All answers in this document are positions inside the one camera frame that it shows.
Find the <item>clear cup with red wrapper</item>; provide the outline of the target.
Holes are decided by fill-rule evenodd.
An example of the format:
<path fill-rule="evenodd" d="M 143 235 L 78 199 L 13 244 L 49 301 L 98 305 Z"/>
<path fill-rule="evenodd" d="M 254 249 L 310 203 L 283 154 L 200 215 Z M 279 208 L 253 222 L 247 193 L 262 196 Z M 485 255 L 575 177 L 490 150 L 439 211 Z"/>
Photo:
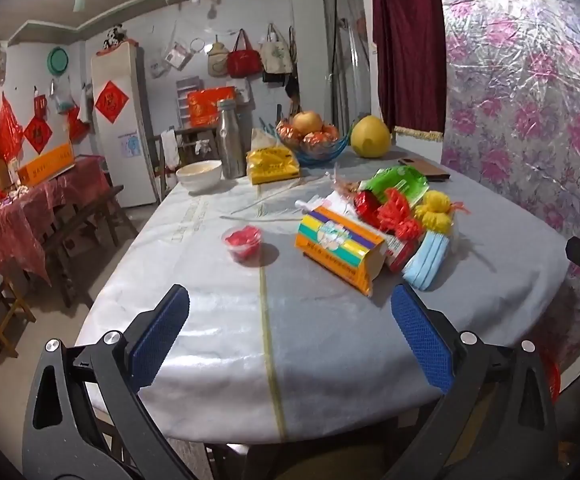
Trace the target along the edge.
<path fill-rule="evenodd" d="M 248 224 L 225 232 L 222 241 L 228 254 L 235 261 L 244 263 L 258 255 L 261 248 L 261 238 L 261 230 Z"/>

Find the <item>yellow tissue pack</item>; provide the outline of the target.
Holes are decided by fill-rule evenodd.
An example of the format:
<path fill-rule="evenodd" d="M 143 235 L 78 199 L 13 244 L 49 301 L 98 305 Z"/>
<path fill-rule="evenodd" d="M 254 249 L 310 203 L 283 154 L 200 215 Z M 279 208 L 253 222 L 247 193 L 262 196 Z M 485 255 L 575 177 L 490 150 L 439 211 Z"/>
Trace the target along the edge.
<path fill-rule="evenodd" d="M 247 156 L 247 175 L 253 185 L 292 180 L 300 174 L 296 156 L 284 146 L 258 148 Z"/>

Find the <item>pink clear candy wrapper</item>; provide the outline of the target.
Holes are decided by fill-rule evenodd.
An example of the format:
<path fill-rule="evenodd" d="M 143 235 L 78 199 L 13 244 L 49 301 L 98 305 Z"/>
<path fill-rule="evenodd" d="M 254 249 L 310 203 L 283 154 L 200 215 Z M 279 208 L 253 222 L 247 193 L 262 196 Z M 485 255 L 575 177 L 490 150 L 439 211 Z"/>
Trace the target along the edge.
<path fill-rule="evenodd" d="M 333 191 L 345 200 L 354 200 L 356 194 L 360 192 L 360 181 L 345 180 L 338 173 L 337 167 L 327 171 L 326 177 L 330 181 Z"/>

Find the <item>red plastic bag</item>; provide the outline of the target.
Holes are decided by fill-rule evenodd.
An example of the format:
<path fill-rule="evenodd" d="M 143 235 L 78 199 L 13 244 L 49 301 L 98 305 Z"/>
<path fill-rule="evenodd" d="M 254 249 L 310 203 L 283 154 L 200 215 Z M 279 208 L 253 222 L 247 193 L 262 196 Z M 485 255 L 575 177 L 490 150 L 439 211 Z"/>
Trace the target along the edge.
<path fill-rule="evenodd" d="M 2 93 L 2 106 L 0 107 L 0 159 L 5 164 L 9 164 L 19 156 L 22 141 L 23 129 L 18 123 L 5 93 Z"/>

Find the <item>green tea packet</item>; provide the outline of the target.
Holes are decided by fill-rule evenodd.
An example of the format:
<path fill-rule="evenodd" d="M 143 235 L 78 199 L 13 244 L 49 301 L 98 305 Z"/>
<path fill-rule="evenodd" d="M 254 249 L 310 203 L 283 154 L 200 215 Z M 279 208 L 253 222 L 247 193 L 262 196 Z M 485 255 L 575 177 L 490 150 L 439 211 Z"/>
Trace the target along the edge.
<path fill-rule="evenodd" d="M 360 182 L 360 191 L 369 191 L 376 199 L 385 204 L 388 200 L 386 191 L 394 188 L 401 193 L 410 206 L 416 205 L 428 192 L 427 178 L 412 166 L 398 165 L 379 169 L 369 180 Z"/>

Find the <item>red foam fruit net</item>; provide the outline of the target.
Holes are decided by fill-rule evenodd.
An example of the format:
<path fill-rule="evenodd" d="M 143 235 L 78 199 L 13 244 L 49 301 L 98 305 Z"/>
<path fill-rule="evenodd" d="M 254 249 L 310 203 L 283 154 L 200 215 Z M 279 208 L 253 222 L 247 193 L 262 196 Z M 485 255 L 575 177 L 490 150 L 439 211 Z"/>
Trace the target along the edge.
<path fill-rule="evenodd" d="M 379 207 L 379 230 L 394 235 L 401 242 L 413 242 L 424 235 L 421 223 L 412 216 L 407 198 L 396 188 L 384 192 L 386 201 Z"/>

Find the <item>blue glass fruit bowl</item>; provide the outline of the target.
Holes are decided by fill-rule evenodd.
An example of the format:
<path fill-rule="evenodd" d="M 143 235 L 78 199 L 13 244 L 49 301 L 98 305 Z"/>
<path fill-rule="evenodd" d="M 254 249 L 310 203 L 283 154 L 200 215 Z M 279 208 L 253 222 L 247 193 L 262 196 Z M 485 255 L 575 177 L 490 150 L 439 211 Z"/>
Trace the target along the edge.
<path fill-rule="evenodd" d="M 275 128 L 280 143 L 288 148 L 301 166 L 311 167 L 335 160 L 348 146 L 349 133 L 340 133 L 334 125 L 323 125 L 320 130 L 299 133 L 286 122 Z"/>

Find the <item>wooden bench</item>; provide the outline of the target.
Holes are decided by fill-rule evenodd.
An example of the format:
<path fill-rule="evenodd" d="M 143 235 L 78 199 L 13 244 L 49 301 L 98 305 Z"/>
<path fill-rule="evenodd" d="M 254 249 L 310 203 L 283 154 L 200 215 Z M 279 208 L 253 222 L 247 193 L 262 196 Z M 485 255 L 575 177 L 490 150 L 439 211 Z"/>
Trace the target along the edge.
<path fill-rule="evenodd" d="M 43 235 L 42 248 L 50 284 L 58 290 L 66 309 L 76 302 L 82 302 L 88 308 L 94 304 L 83 280 L 74 274 L 71 259 L 81 249 L 101 245 L 96 220 L 104 222 L 115 247 L 120 244 L 119 228 L 127 228 L 132 237 L 138 235 L 138 229 L 118 201 L 123 190 L 123 185 L 113 185 L 85 206 L 72 205 L 72 216 L 66 222 L 59 219 L 59 225 L 52 228 L 52 233 Z"/>

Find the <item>red snack bag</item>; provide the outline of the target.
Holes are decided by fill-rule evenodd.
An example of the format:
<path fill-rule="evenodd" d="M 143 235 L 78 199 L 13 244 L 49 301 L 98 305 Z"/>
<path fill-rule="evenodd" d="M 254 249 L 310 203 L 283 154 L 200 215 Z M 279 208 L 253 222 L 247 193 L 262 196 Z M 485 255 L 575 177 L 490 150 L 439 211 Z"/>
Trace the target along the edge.
<path fill-rule="evenodd" d="M 361 222 L 377 230 L 380 229 L 378 210 L 381 207 L 381 203 L 373 192 L 368 190 L 357 192 L 354 196 L 353 204 L 356 216 Z"/>

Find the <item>beige hanging bag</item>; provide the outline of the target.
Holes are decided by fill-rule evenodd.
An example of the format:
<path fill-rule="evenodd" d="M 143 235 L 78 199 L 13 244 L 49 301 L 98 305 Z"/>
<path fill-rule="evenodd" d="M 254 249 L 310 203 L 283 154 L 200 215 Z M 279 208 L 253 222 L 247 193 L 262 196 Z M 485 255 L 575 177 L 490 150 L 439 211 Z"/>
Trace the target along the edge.
<path fill-rule="evenodd" d="M 208 63 L 208 73 L 213 78 L 223 78 L 228 76 L 227 61 L 229 50 L 215 37 L 208 52 L 206 52 L 206 62 Z"/>

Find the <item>grey feather print tablecloth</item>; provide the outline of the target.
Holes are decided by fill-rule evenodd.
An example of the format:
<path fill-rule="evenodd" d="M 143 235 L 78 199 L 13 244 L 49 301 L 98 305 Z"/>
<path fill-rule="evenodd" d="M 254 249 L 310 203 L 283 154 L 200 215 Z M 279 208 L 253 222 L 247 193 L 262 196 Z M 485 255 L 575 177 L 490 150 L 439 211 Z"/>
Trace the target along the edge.
<path fill-rule="evenodd" d="M 188 290 L 189 318 L 140 394 L 166 436 L 242 444 L 321 438 L 439 396 L 392 316 L 398 276 L 383 271 L 367 297 L 296 249 L 296 203 L 330 188 L 322 168 L 299 181 L 240 179 L 199 196 L 174 188 L 127 249 L 77 340 L 93 344 L 125 330 L 175 284 Z M 470 214 L 458 214 L 450 253 L 421 299 L 458 330 L 513 346 L 566 277 L 566 241 L 462 174 L 441 188 Z M 239 263 L 222 236 L 248 224 L 261 230 L 261 248 Z"/>

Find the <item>yellow foam fruit net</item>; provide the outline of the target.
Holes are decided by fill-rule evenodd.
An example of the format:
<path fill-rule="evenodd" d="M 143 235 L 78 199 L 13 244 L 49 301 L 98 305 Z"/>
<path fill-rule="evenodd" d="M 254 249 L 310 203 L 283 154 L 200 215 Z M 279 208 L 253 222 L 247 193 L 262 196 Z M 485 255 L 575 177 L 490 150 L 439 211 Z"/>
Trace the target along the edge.
<path fill-rule="evenodd" d="M 440 191 L 429 190 L 424 194 L 422 203 L 428 208 L 428 211 L 436 214 L 454 214 L 455 211 L 470 214 L 463 202 L 453 202 L 450 196 Z"/>

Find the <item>yellow pomelo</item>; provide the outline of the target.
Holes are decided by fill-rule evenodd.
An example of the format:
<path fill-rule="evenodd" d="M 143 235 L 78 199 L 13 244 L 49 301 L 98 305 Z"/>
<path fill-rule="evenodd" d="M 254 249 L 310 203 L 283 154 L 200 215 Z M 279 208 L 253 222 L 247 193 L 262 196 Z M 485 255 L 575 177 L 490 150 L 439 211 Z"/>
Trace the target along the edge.
<path fill-rule="evenodd" d="M 390 130 L 374 115 L 368 115 L 356 122 L 351 132 L 351 146 L 363 158 L 380 158 L 391 145 Z"/>

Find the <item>orange long box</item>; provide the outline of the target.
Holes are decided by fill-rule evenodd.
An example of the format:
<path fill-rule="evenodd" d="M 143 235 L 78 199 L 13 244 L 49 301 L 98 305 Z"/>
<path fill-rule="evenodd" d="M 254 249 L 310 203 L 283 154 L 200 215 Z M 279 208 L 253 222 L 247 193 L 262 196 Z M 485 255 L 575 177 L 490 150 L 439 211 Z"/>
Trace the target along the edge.
<path fill-rule="evenodd" d="M 70 142 L 61 144 L 51 151 L 37 156 L 32 162 L 22 166 L 18 170 L 19 180 L 23 185 L 31 186 L 39 185 L 64 170 L 68 170 L 74 166 L 74 154 L 72 144 Z"/>

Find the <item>steel water bottle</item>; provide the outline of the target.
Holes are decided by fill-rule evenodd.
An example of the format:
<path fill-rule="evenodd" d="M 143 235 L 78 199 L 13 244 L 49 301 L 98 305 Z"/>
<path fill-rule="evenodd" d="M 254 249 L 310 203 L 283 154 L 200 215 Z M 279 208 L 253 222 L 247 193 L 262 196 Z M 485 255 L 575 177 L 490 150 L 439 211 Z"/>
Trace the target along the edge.
<path fill-rule="evenodd" d="M 236 102 L 233 99 L 217 103 L 218 129 L 217 142 L 220 148 L 223 174 L 226 180 L 244 177 L 247 173 L 246 158 L 241 143 Z"/>

